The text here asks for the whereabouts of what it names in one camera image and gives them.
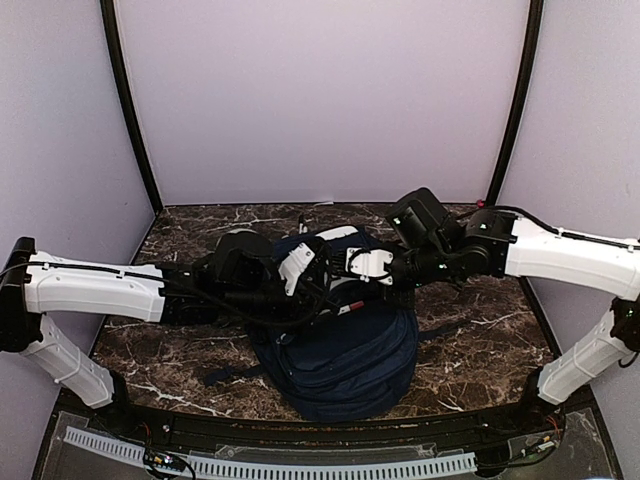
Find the white marker red cap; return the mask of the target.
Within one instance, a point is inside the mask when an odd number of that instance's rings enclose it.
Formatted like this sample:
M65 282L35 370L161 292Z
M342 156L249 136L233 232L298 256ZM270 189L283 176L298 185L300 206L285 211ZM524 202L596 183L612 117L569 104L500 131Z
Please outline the white marker red cap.
M364 301L357 301L347 305L343 305L339 308L337 315L341 316L344 314L348 314L350 312L353 312L355 310L362 308L364 305L365 305Z

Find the navy blue student backpack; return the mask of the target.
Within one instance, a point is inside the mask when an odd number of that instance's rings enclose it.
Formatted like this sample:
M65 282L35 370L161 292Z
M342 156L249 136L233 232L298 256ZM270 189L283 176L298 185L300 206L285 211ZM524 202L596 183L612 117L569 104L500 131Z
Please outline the navy blue student backpack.
M364 228L351 225L272 243L281 248L311 236L327 239L332 257L347 247L384 245ZM420 346L460 325L422 331L415 309L389 305L373 287L338 278L333 268L331 311L325 309L313 321L291 328L247 322L245 331L257 364L244 369L226 365L208 373L204 384L264 374L304 419L321 423L366 419L390 410L409 390ZM357 301L365 305L337 315L341 306Z

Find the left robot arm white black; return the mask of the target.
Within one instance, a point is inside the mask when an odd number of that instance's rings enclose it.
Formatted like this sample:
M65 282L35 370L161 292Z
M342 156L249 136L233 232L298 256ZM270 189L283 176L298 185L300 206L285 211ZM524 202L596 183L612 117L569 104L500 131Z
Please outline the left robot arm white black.
M54 312L114 315L148 324L208 324L231 315L297 327L328 306L327 239L311 236L278 259L253 231L224 236L192 264L111 265L70 260L19 238L1 271L1 349L30 358L120 436L141 427L124 378L99 366L56 326Z

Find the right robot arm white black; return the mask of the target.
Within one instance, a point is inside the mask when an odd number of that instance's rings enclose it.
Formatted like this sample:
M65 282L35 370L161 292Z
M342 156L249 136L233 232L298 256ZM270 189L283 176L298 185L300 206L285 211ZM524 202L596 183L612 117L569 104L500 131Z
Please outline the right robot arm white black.
M512 207L481 209L460 224L425 223L413 211L389 216L400 244L347 248L341 273L398 291L434 282L462 283L477 275L534 277L613 295L601 320L566 353L534 372L510 413L521 434L534 432L549 408L613 365L639 356L639 243L554 228Z

